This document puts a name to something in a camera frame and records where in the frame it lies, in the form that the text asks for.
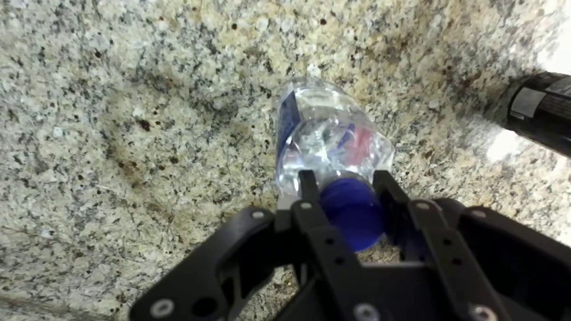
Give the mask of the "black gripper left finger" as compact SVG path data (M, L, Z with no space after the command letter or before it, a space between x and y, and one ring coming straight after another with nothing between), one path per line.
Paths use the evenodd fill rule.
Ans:
M282 312L355 319L376 312L373 291L355 253L380 236L380 205L369 184L337 178L323 187L300 175L300 198L268 212L234 216L175 266L130 309L130 321L228 321L291 264L300 293Z

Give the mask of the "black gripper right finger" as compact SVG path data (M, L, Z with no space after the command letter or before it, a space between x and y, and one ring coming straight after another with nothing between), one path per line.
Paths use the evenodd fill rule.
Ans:
M571 321L571 248L489 207L410 200L373 175L385 234L403 262L421 262L451 316L469 321Z

